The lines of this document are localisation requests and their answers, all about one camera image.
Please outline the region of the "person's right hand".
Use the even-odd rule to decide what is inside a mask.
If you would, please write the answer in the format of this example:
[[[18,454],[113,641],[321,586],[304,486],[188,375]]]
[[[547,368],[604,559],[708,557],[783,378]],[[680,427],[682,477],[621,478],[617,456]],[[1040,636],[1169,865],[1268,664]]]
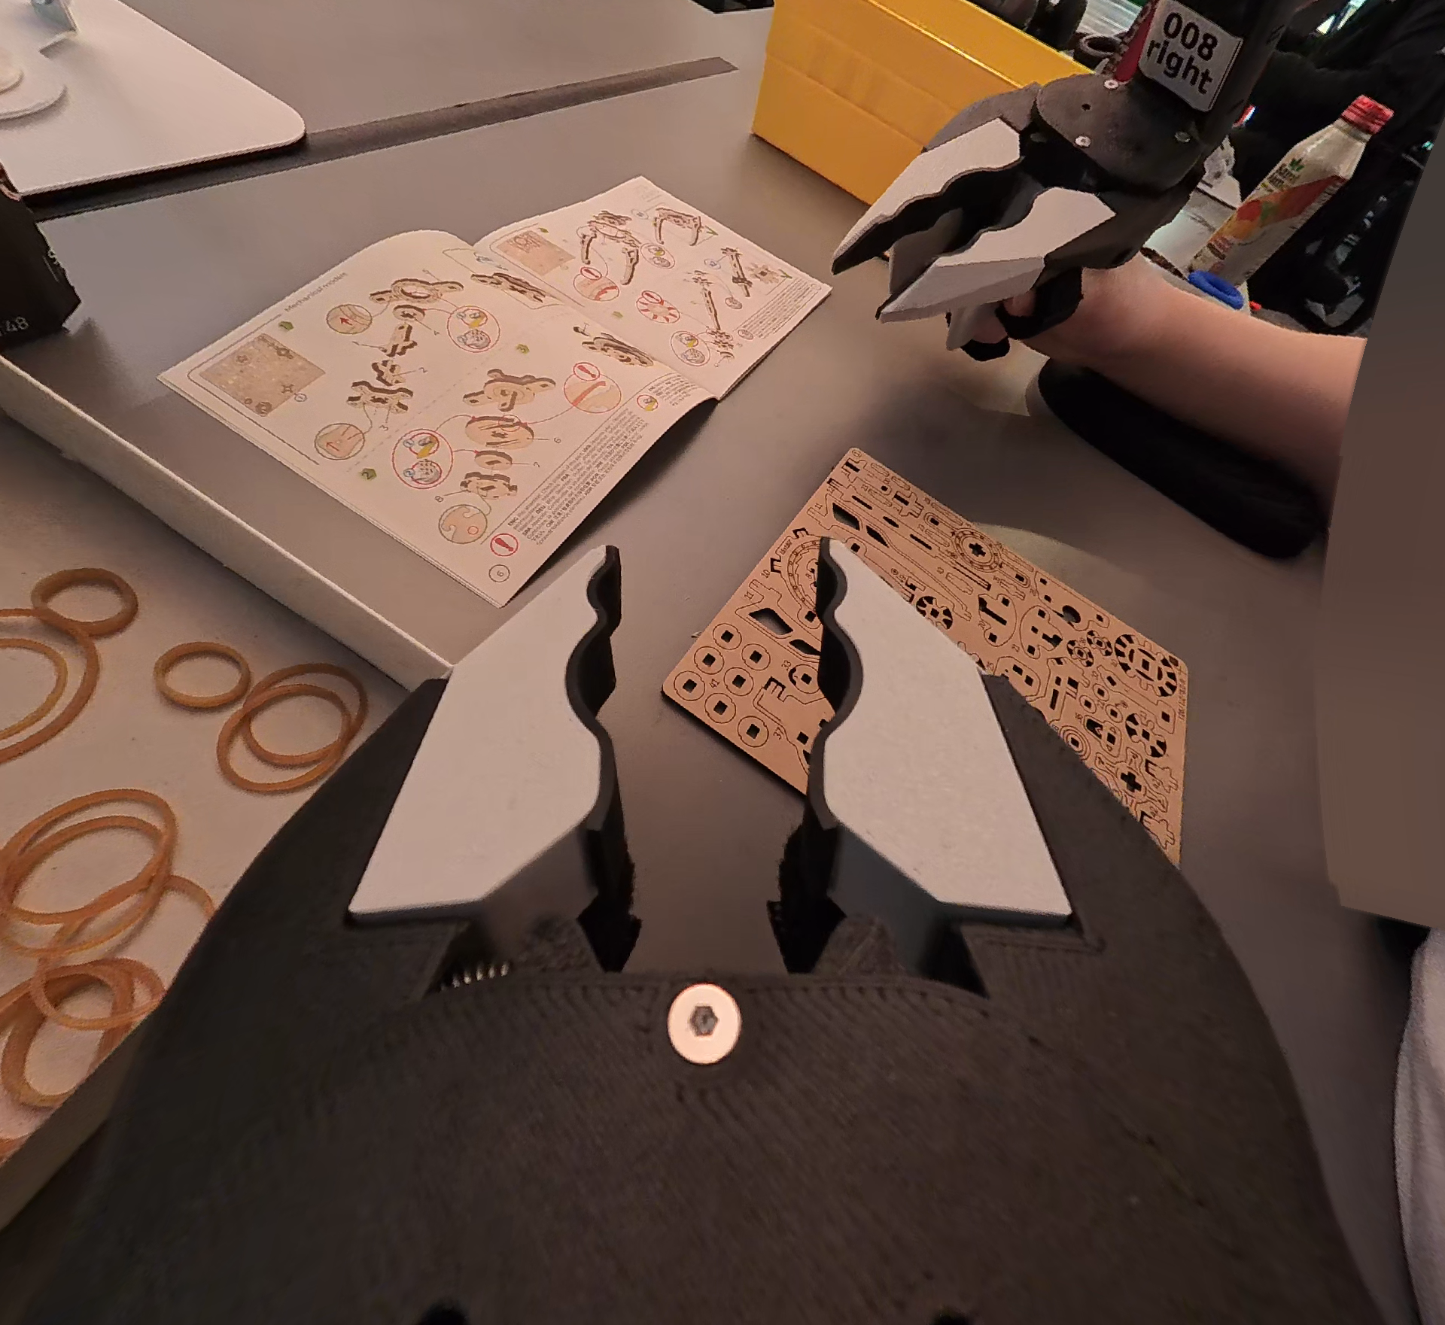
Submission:
[[[1130,360],[1137,342],[1133,307],[1149,301],[1158,270],[1146,258],[1134,258],[1117,269],[1087,270],[1081,275],[1081,299],[1063,322],[1026,339],[1035,352],[1066,365],[1107,372]]]

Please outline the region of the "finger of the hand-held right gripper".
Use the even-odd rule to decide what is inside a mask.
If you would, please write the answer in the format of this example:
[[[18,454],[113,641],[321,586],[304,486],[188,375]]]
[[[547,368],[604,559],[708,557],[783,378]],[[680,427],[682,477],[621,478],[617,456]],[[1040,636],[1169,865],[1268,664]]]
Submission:
[[[949,317],[947,346],[975,337],[1002,339],[997,304],[1038,284],[1048,257],[1099,226],[1114,222],[1114,210],[1098,196],[1049,188],[1032,201],[1022,220],[982,232],[952,252],[931,260],[882,307],[884,324]]]
[[[940,276],[1032,276],[1032,260],[1004,255],[987,261],[982,252],[970,257],[964,243],[929,237],[953,211],[973,225],[964,232],[967,242],[984,222],[1001,220],[1020,154],[1020,128],[1002,117],[923,151],[840,243],[832,272],[893,252],[905,276],[928,270]]]

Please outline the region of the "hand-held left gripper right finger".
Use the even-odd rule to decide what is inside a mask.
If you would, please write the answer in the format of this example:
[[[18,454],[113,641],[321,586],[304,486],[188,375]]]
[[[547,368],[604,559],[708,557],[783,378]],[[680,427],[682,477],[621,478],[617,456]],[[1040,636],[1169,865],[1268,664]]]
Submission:
[[[820,545],[821,692],[805,820],[773,931],[809,973],[844,917],[879,920],[912,973],[963,922],[1054,928],[1072,906],[981,668],[847,545]]]

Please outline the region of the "wooden parts sheet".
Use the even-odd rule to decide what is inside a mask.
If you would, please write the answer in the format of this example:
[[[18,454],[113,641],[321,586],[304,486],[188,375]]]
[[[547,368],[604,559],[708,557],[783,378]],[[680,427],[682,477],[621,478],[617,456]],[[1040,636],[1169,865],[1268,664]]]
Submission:
[[[859,450],[683,654],[664,685],[673,703],[806,791],[815,738],[832,715],[818,685],[824,536],[1011,683],[1180,864],[1183,662]]]

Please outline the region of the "white desktop stand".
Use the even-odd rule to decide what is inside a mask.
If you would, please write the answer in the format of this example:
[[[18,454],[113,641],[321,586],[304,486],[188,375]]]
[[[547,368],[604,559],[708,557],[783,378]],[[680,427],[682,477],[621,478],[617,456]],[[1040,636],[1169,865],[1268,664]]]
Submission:
[[[2,0],[2,161],[32,198],[299,143],[299,113],[119,0]]]

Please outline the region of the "person's right forearm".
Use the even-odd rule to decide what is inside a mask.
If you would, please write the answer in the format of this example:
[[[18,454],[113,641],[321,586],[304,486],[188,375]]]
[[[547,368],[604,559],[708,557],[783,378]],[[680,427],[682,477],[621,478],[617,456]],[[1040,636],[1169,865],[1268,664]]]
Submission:
[[[1090,369],[1287,468],[1333,512],[1366,340],[1287,330],[1175,287],[1157,270],[1149,301],[1133,307],[1139,331],[1130,360]]]

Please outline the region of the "black model kit box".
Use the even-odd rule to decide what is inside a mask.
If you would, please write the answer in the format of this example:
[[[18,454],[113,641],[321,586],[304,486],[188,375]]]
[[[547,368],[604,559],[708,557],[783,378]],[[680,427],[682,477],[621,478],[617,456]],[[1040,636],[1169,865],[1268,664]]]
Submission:
[[[2,345],[61,331],[79,305],[44,232],[2,173]]]

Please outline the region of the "juice bottle with red cap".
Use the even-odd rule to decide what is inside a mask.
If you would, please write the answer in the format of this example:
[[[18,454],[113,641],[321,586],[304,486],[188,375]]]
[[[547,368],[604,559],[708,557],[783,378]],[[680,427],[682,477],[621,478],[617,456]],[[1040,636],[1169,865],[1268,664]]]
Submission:
[[[1357,97],[1330,126],[1298,143],[1193,258],[1190,269],[1243,287],[1350,179],[1394,111]]]

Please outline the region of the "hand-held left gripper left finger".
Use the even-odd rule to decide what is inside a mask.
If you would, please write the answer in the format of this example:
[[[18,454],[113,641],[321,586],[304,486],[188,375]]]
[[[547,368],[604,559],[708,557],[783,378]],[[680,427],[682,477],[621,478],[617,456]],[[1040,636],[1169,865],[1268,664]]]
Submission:
[[[618,972],[641,931],[613,745],[623,562],[598,547],[451,673],[349,914],[463,919],[487,959],[544,919],[582,923]]]

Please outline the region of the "pile of tan rubber bands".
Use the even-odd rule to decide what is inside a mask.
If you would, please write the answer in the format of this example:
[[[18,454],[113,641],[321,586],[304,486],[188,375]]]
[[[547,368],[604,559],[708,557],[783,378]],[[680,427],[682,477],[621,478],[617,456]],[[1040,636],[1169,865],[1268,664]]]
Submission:
[[[81,723],[100,645],[137,621],[135,589],[103,568],[43,577],[3,607],[3,767]],[[255,673],[226,642],[187,641],[152,665],[160,701],[219,723],[220,779],[290,796],[328,779],[369,721],[366,686],[330,662]],[[3,1122],[28,1133],[163,1002],[176,917],[205,926],[216,896],[184,870],[179,811],[141,786],[64,797],[3,835]]]

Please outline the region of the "instruction booklet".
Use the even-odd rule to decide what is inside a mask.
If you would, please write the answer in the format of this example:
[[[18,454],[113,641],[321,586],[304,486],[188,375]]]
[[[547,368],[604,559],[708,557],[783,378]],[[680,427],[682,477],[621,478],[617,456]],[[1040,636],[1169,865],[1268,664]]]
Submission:
[[[494,606],[829,287],[644,178],[406,232],[161,375]]]

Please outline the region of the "white cardboard tray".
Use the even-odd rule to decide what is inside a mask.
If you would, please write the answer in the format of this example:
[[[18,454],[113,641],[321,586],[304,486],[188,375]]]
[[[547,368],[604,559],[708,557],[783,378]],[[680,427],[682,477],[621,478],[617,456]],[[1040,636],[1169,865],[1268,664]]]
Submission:
[[[220,902],[308,791],[258,796],[228,783],[216,762],[220,723],[166,701],[160,654],[182,642],[239,648],[257,674],[327,662],[358,676],[371,721],[406,683],[443,660],[386,623],[234,512],[3,358],[3,609],[29,607],[55,571],[103,568],[138,594],[138,616],[99,642],[99,685],[78,721],[3,762],[3,843],[76,796],[154,793],[178,818],[178,873]],[[147,840],[99,834],[40,865],[22,899],[78,905],[149,859]],[[55,1111],[3,1095],[3,1224],[93,1136],[119,1090],[132,1034],[88,1078],[96,1044],[46,1025],[29,1078],[46,1092],[79,1088]]]

